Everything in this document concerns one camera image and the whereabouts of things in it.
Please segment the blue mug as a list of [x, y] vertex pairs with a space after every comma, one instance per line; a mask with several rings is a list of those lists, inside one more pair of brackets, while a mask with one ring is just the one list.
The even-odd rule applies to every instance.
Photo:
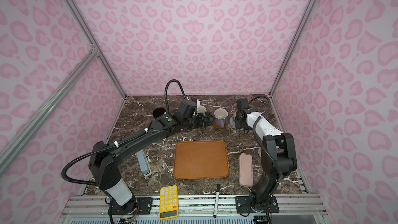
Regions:
[[207, 108], [205, 106], [203, 106], [203, 105], [198, 106], [198, 114], [200, 114], [200, 113], [204, 114], [206, 112], [207, 112]]

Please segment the lilac mug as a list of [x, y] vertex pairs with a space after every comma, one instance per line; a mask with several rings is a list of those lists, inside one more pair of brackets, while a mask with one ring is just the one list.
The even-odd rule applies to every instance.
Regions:
[[218, 108], [214, 112], [214, 122], [219, 125], [223, 126], [226, 122], [228, 122], [228, 111], [223, 108]]

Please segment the black cup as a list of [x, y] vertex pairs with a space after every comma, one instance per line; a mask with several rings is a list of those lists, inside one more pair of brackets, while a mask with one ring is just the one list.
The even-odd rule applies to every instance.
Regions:
[[159, 108], [156, 108], [155, 110], [153, 110], [152, 115], [153, 115], [153, 117], [155, 119], [157, 119], [157, 118], [159, 118], [160, 116], [162, 116], [162, 115], [164, 115], [166, 113], [167, 113], [167, 111], [166, 111], [165, 108], [159, 107]]

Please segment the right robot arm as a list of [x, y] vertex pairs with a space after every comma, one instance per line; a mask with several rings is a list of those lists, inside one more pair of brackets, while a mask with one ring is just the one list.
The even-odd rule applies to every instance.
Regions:
[[261, 150], [263, 173], [259, 181], [252, 186], [248, 197], [236, 197], [236, 210], [243, 217], [251, 213], [264, 213], [267, 219], [271, 213], [279, 212], [274, 193], [283, 179], [297, 169], [294, 137], [282, 133], [269, 123], [259, 112], [246, 117], [236, 116], [235, 124], [243, 122], [252, 131]]

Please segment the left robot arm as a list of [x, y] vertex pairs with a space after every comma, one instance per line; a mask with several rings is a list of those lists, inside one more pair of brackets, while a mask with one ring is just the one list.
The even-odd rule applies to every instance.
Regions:
[[97, 142], [89, 161], [89, 170], [99, 187], [114, 203], [121, 208], [136, 208], [135, 196], [124, 182], [118, 166], [133, 154], [150, 144], [161, 141], [183, 129], [194, 129], [210, 126], [213, 121], [210, 113], [184, 117], [178, 113], [163, 114], [152, 121], [149, 126], [134, 135], [117, 143], [104, 144]]

